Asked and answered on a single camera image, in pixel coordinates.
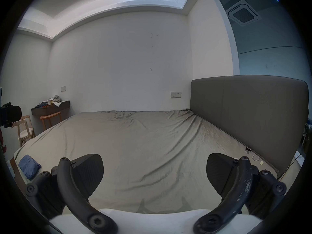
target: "gray headboard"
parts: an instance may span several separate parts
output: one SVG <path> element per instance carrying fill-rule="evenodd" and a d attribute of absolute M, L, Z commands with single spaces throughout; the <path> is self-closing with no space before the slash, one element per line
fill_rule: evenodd
<path fill-rule="evenodd" d="M 281 175 L 299 146 L 308 118 L 308 86 L 279 76 L 193 80 L 191 110 L 221 128 Z"/>

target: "blue folded cloth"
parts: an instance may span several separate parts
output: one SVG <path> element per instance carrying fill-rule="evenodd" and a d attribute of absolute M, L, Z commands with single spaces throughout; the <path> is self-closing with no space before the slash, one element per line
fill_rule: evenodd
<path fill-rule="evenodd" d="M 37 161 L 31 158 L 28 154 L 21 158 L 18 166 L 28 179 L 32 179 L 41 168 L 41 165 L 38 164 Z"/>

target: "gray bedsheet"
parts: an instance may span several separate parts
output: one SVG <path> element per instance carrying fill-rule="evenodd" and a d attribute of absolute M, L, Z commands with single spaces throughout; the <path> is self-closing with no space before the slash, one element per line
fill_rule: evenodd
<path fill-rule="evenodd" d="M 50 171 L 61 157 L 99 154 L 104 176 L 89 198 L 97 209 L 171 213 L 213 209 L 220 203 L 206 176 L 209 154 L 233 158 L 245 146 L 189 109 L 160 112 L 90 112 L 74 115 L 28 141 L 26 154 Z M 251 159 L 259 170 L 275 171 Z"/>

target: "wall socket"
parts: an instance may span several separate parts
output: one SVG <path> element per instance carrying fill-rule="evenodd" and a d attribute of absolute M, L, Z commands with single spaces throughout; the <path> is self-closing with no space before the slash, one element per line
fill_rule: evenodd
<path fill-rule="evenodd" d="M 170 98 L 181 98 L 182 92 L 170 92 Z"/>

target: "recessed ceiling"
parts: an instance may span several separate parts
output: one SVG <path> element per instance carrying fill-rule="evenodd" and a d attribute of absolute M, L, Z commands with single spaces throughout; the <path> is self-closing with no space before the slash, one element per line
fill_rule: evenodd
<path fill-rule="evenodd" d="M 53 39 L 64 30 L 88 19 L 122 8 L 170 8 L 182 11 L 188 0 L 35 0 L 25 12 L 19 30 Z"/>

